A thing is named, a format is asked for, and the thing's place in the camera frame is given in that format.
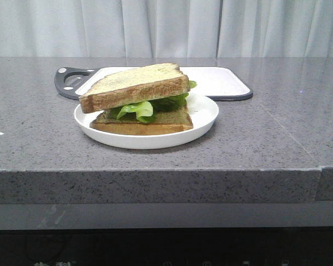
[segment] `countertop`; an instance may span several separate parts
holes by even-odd
[[[216,102],[215,124],[190,143],[129,150],[85,135],[73,117],[78,102],[53,82],[60,67],[160,62],[228,68],[254,96]],[[0,58],[0,212],[323,201],[333,202],[333,58]]]

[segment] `black handle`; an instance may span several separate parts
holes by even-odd
[[[94,69],[80,69],[80,68],[59,68],[54,76],[54,84],[57,88],[57,91],[70,99],[78,100],[79,96],[75,92],[80,88],[80,86],[85,83],[87,79],[90,78],[90,75],[93,75],[99,70],[99,68]],[[65,81],[68,77],[74,75],[82,75],[84,78],[80,78],[79,82],[76,82],[74,85],[66,86]]]

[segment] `toasted bread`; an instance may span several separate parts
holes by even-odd
[[[121,135],[162,135],[193,128],[186,106],[170,112],[158,112],[155,121],[149,124],[139,122],[133,115],[135,117],[135,114],[128,114],[116,120],[111,118],[110,110],[106,110],[90,123],[90,127]]]
[[[189,79],[177,64],[162,63],[107,75],[80,98],[84,113],[106,110],[190,91]]]

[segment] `sandwich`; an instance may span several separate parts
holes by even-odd
[[[107,75],[79,101],[86,114],[102,111],[90,123],[93,129],[122,135],[169,134],[193,128],[186,102],[190,84],[177,64],[154,64]]]

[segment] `curtain fold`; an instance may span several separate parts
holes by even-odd
[[[333,0],[0,0],[0,57],[333,57]]]

